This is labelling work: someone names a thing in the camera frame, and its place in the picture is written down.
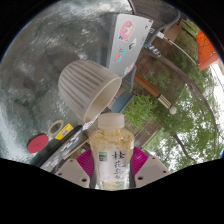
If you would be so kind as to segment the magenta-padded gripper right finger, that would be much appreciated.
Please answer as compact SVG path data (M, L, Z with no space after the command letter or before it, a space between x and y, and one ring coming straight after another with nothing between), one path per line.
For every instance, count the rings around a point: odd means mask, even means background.
M142 150L134 148L129 175L131 188L143 187L169 174L170 171L156 156L147 155Z

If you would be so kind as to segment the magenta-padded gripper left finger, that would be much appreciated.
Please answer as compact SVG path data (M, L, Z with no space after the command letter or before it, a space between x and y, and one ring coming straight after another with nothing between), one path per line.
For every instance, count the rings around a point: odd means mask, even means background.
M81 187L94 189L97 178L91 150L86 150L77 159L68 159L56 175Z

